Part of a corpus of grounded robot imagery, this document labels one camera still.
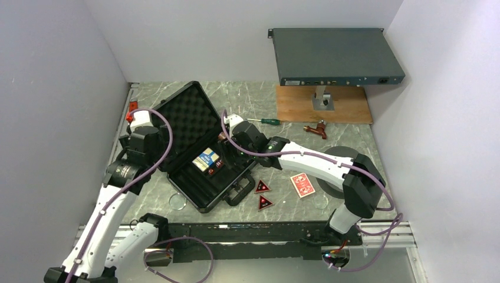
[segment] gray metal box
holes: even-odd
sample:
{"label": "gray metal box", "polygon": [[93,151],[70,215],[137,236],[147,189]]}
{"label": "gray metal box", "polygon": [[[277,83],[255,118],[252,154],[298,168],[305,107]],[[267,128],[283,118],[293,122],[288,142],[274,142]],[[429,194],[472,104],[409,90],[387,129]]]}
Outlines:
{"label": "gray metal box", "polygon": [[280,85],[400,84],[404,71],[380,28],[274,28]]}

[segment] green screwdriver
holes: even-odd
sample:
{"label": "green screwdriver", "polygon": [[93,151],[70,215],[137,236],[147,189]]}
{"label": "green screwdriver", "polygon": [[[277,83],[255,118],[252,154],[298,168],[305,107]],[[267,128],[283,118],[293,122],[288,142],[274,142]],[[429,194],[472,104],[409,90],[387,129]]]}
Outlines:
{"label": "green screwdriver", "polygon": [[260,120],[259,119],[247,119],[247,120],[259,121],[262,124],[268,124],[268,125],[273,125],[273,126],[281,125],[281,121],[278,119],[260,119]]}

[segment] transparent circle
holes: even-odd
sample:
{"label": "transparent circle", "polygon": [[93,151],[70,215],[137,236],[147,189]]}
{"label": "transparent circle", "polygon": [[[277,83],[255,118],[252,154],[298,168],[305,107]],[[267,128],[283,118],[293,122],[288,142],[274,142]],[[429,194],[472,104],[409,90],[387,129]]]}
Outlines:
{"label": "transparent circle", "polygon": [[317,193],[312,199],[312,202],[318,209],[325,209],[328,206],[328,198],[322,193]]}
{"label": "transparent circle", "polygon": [[187,202],[188,200],[186,199],[186,197],[184,197],[180,193],[175,193],[169,199],[170,207],[175,210],[183,209],[186,206]]}

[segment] case lid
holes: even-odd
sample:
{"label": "case lid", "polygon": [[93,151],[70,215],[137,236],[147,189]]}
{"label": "case lid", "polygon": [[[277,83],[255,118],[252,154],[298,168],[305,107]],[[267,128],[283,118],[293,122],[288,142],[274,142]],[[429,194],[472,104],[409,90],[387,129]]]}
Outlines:
{"label": "case lid", "polygon": [[[167,172],[185,162],[193,150],[199,150],[201,143],[208,143],[222,131],[221,118],[197,81],[187,83],[153,109],[161,113],[172,127],[172,149],[162,165]],[[155,127],[163,124],[156,115],[152,115],[152,123]]]}

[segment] black triangle with red border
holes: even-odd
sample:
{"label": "black triangle with red border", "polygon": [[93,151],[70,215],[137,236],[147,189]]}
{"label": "black triangle with red border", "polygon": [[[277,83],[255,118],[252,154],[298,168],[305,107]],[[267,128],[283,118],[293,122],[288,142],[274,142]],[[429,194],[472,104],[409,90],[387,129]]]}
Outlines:
{"label": "black triangle with red border", "polygon": [[266,199],[263,196],[259,196],[259,210],[263,210],[265,208],[268,208],[270,206],[274,205],[270,200]]}
{"label": "black triangle with red border", "polygon": [[271,188],[268,185],[266,185],[262,180],[259,180],[259,184],[255,189],[255,193],[264,193],[264,192],[269,192],[270,190]]}

